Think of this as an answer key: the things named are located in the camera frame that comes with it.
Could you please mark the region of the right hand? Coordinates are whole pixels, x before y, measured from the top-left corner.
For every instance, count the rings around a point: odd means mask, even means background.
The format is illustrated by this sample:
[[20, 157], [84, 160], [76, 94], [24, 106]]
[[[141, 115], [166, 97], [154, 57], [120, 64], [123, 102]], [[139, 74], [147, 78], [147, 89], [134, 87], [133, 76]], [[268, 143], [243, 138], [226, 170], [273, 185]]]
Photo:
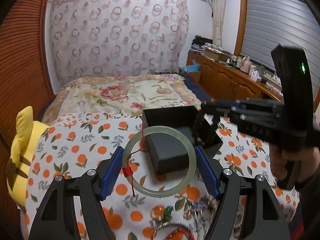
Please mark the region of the right hand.
[[271, 172], [280, 189], [293, 189], [295, 184], [312, 177], [319, 167], [317, 147], [303, 147], [296, 152], [289, 152], [269, 144], [269, 149]]

